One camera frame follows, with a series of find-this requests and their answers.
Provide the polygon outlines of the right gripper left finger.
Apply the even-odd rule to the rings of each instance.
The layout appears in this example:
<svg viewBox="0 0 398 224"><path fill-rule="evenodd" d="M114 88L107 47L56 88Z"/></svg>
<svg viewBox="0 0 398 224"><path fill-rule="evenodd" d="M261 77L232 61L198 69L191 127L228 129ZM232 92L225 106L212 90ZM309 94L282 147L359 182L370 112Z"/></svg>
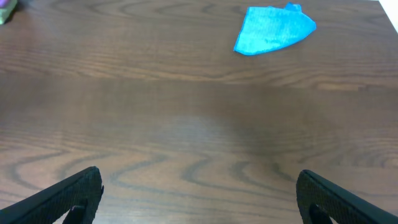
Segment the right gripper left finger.
<svg viewBox="0 0 398 224"><path fill-rule="evenodd" d="M92 224L104 192L100 170L88 167L1 210L1 224Z"/></svg>

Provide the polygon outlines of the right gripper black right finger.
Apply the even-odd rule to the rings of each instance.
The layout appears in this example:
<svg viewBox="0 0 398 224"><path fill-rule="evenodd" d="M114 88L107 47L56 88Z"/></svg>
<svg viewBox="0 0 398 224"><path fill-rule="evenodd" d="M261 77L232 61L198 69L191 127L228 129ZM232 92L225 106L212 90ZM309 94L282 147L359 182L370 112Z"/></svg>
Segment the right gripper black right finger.
<svg viewBox="0 0 398 224"><path fill-rule="evenodd" d="M395 215L310 170L300 172L296 195L304 224L397 224Z"/></svg>

